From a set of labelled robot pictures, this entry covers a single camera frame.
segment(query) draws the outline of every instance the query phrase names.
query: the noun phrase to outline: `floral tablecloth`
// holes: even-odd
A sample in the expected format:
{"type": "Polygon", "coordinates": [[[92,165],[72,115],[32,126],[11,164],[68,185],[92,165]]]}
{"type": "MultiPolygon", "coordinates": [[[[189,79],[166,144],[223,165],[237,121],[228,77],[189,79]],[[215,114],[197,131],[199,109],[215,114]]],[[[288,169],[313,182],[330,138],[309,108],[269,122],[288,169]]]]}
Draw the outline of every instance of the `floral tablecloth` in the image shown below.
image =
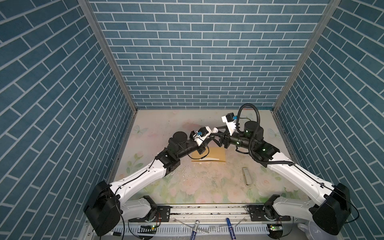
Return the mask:
{"type": "MultiPolygon", "coordinates": [[[[176,131],[189,135],[203,126],[222,126],[221,116],[230,110],[140,110],[116,173],[115,180],[127,177],[144,164],[150,163],[168,145],[176,131]]],[[[243,110],[242,117],[255,120],[252,110],[243,110]]],[[[260,125],[265,141],[288,156],[276,124],[269,110],[260,110],[260,125]]],[[[240,126],[248,121],[240,120],[240,126]]],[[[159,204],[248,203],[265,202],[272,194],[293,199],[308,197],[284,177],[252,160],[249,155],[225,150],[226,162],[192,162],[186,156],[171,174],[159,179],[135,194],[131,199],[150,195],[159,204]],[[242,168],[247,167],[252,185],[246,187],[242,168]]]]}

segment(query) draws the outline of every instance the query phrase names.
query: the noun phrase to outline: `robotic arm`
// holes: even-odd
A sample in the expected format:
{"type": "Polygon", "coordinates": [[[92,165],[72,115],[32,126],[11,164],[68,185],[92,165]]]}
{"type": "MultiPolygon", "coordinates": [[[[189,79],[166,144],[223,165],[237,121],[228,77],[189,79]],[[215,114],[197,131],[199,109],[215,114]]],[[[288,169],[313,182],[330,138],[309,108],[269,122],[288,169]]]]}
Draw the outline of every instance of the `robotic arm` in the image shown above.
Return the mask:
{"type": "Polygon", "coordinates": [[[168,146],[150,164],[111,184],[105,181],[98,183],[84,207],[84,213],[97,235],[102,236],[113,229],[120,217],[153,219],[157,205],[149,196],[134,201],[128,201],[129,198],[151,182],[174,171],[182,157],[194,151],[204,153],[210,141],[219,147],[224,145],[225,148],[235,145],[237,152],[251,155],[256,162],[284,176],[310,197],[310,200],[303,201],[271,196],[263,210],[268,219],[295,216],[314,221],[324,231],[337,235],[351,214],[349,189],[341,183],[335,186],[320,179],[295,164],[275,146],[265,142],[259,116],[257,122],[246,122],[244,131],[240,131],[238,118],[246,105],[252,106],[258,116],[255,106],[245,104],[240,108],[238,116],[230,113],[222,117],[225,126],[212,130],[208,126],[202,127],[197,132],[192,131],[189,139],[186,133],[176,132],[168,140],[168,146]],[[248,152],[239,151],[239,147],[248,149],[248,152]]]}

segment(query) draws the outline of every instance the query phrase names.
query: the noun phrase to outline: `wall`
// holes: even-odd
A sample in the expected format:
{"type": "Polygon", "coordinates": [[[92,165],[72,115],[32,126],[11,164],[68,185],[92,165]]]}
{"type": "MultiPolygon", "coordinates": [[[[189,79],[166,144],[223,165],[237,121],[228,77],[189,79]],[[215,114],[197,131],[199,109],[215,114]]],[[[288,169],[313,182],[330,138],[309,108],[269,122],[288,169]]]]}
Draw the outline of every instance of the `wall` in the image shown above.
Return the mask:
{"type": "Polygon", "coordinates": [[[328,0],[91,2],[139,108],[271,109],[328,0]]]}
{"type": "Polygon", "coordinates": [[[345,239],[384,232],[384,2],[373,2],[341,1],[277,112],[300,163],[351,190],[361,218],[345,239]]]}
{"type": "Polygon", "coordinates": [[[76,0],[0,11],[0,239],[73,239],[132,111],[76,0]]]}

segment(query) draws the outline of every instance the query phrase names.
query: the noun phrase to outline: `blue marker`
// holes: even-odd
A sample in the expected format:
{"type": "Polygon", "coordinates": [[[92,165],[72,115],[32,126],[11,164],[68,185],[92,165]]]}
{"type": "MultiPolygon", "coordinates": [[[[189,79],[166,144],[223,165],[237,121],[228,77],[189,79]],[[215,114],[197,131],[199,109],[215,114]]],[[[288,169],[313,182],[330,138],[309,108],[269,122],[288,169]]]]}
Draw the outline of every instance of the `blue marker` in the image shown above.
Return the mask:
{"type": "Polygon", "coordinates": [[[196,232],[197,232],[198,227],[199,227],[199,221],[196,221],[195,226],[193,227],[193,230],[192,230],[191,238],[189,240],[195,240],[195,236],[196,236],[196,232]]]}
{"type": "Polygon", "coordinates": [[[233,227],[232,227],[232,224],[231,224],[229,218],[227,218],[227,224],[228,224],[229,234],[231,235],[231,239],[235,240],[236,239],[235,233],[233,232],[233,227]]]}

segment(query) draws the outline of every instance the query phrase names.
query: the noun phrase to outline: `brick wallpaper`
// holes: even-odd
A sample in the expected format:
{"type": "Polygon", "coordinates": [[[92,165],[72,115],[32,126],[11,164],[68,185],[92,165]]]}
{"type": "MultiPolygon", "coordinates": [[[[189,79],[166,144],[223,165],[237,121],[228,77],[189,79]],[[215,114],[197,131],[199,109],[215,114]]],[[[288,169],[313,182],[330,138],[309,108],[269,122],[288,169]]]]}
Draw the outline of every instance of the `brick wallpaper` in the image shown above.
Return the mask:
{"type": "Polygon", "coordinates": [[[328,0],[91,0],[139,108],[271,109],[328,0]]]}
{"type": "Polygon", "coordinates": [[[76,0],[0,1],[0,239],[73,239],[132,114],[76,0]]]}
{"type": "Polygon", "coordinates": [[[300,163],[351,190],[351,240],[384,239],[383,12],[342,0],[277,112],[300,163]]]}

